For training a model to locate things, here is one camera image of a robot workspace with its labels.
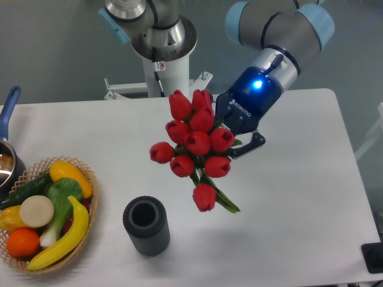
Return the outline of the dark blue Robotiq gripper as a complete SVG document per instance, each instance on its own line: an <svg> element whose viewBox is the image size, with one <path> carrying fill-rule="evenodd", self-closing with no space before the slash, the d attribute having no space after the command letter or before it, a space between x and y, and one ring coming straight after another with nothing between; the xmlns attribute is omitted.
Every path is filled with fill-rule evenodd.
<svg viewBox="0 0 383 287"><path fill-rule="evenodd" d="M281 97L282 90L275 80L261 76L261 72L254 66L246 68L225 93L218 97L210 95L211 103L215 104L216 120L223 120L223 124L235 135L252 132L249 143L224 152L232 159L242 157L266 143L265 137L255 130L262 117Z"/></svg>

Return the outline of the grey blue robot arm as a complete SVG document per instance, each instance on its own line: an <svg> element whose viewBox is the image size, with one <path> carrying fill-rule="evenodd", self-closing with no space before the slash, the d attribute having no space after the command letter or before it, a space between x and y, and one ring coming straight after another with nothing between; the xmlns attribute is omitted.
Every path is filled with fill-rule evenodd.
<svg viewBox="0 0 383 287"><path fill-rule="evenodd" d="M225 18L233 42L257 49L255 61L216 100L215 115L235 135L250 142L231 148L238 158L262 146L260 120L294 83L332 37L335 24L321 1L237 2ZM131 43L141 58L149 97L175 90L189 94L206 82L189 78L189 56L197 43L193 23L180 14L178 1L105 1L98 12L119 43Z"/></svg>

